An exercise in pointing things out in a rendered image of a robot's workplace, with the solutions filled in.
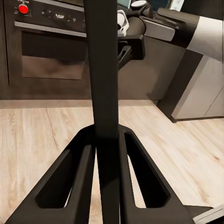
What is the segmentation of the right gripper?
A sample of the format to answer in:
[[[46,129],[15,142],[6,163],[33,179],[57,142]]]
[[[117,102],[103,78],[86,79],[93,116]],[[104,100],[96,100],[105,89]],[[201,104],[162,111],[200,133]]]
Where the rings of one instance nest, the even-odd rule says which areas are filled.
[[[141,29],[134,22],[124,37],[118,37],[118,71],[130,60],[143,60],[146,55],[144,38]]]

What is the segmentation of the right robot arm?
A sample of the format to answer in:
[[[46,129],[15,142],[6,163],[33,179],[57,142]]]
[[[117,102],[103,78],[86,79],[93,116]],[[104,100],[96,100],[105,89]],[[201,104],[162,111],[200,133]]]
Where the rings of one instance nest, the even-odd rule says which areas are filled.
[[[189,49],[224,63],[224,20],[160,7],[153,14],[145,0],[136,0],[118,15],[118,71],[146,55],[143,36]]]

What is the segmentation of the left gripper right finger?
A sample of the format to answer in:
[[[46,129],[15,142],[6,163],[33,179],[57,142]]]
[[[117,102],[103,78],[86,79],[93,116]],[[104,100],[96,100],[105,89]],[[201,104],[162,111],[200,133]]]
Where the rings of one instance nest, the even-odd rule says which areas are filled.
[[[135,205],[130,157],[146,208]],[[120,224],[195,224],[135,132],[119,125]]]

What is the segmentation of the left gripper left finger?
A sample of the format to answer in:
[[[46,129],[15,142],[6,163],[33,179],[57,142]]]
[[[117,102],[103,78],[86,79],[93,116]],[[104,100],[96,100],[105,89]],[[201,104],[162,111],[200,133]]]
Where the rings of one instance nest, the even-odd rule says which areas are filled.
[[[4,224],[88,224],[94,124],[81,129]]]

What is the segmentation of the poster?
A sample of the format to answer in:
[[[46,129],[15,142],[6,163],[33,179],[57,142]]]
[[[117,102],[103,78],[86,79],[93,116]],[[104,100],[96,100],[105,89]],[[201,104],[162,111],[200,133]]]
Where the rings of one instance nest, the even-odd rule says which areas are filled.
[[[120,224],[117,0],[83,0],[103,224]]]

